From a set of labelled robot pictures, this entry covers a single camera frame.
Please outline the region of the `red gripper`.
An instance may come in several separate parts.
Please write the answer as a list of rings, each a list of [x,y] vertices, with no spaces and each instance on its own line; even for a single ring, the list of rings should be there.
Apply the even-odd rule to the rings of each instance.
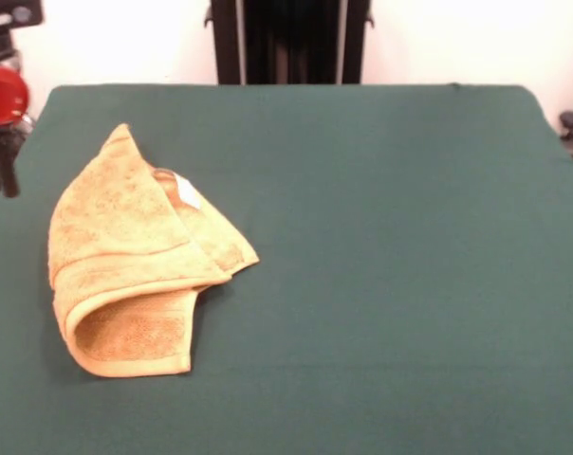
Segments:
[[[19,122],[29,106],[28,86],[21,75],[0,65],[0,126]],[[20,134],[0,127],[0,185],[7,198],[20,194],[14,161],[20,150]]]

